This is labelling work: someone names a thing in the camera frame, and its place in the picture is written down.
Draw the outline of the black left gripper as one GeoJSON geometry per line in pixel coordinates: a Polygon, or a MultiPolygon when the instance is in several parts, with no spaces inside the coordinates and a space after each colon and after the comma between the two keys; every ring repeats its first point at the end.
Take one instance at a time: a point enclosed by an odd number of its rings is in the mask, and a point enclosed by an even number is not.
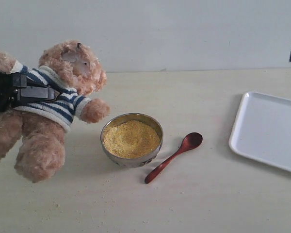
{"type": "Polygon", "coordinates": [[[0,72],[0,112],[28,103],[55,101],[60,94],[49,86],[27,86],[27,77],[19,72],[0,72]]]}

